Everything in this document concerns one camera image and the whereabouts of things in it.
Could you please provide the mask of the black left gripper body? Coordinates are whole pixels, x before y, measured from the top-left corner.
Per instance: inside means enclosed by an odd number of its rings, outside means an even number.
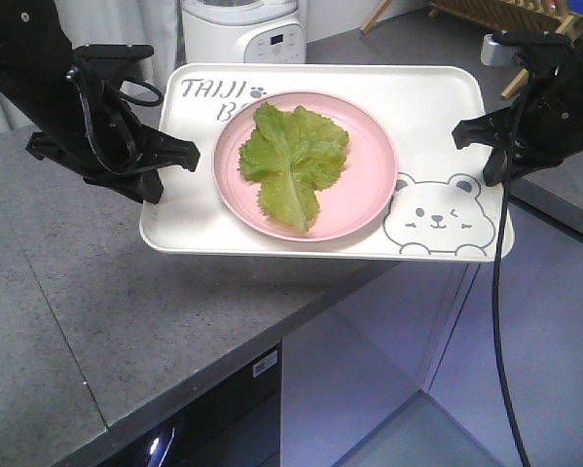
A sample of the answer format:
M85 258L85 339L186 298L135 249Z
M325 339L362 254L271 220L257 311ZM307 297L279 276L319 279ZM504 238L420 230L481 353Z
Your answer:
M153 170L150 136L127 104L67 91L29 98L25 115L39 128L26 150L85 177L129 175Z

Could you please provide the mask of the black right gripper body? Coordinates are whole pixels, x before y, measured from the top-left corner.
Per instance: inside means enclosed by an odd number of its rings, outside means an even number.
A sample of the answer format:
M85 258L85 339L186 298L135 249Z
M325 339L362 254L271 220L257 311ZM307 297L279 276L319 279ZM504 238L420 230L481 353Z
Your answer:
M583 77L538 79L508 111L507 155L512 170L560 165L583 151Z

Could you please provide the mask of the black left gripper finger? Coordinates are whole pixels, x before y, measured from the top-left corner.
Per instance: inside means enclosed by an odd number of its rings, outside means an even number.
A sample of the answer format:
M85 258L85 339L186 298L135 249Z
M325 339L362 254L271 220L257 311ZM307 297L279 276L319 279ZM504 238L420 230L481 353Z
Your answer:
M103 173L94 177L85 177L89 185L108 188L138 203L144 201L158 203L164 192L164 186L156 169L129 175Z
M181 140L154 130L149 143L154 168L178 165L190 172L196 171L200 161L200 151L193 141Z

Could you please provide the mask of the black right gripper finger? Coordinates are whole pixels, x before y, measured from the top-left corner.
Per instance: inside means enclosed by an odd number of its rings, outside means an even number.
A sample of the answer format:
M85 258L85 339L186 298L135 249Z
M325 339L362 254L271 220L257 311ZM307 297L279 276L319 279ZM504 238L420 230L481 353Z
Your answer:
M562 163L533 152L526 154L519 149L493 149L483 169L483 179L488 187L504 183L507 178L520 179L533 172L554 168Z
M458 150L472 144L506 150L518 122L515 110L499 109L475 119L460 121L452 131L452 138Z

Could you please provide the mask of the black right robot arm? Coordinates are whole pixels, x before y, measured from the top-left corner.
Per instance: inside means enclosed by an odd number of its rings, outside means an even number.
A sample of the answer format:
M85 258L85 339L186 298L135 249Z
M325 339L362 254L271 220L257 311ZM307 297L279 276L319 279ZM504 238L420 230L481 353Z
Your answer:
M510 106L461 121L453 131L459 149L491 147L486 185L558 166L583 151L583 36L571 41L554 32L496 31L485 36L481 61L528 72Z

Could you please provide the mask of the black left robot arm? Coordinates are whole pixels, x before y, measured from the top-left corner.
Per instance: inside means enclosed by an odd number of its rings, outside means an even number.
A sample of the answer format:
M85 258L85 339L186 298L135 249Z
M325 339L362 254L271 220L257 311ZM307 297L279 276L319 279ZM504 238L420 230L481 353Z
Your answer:
M0 1L0 92L39 129L26 146L91 185L136 202L156 203L164 191L159 169L196 170L192 141L142 124L132 105L156 107L164 97L137 77L150 45L85 44L61 28L53 1ZM155 95L147 102L122 92L123 83Z

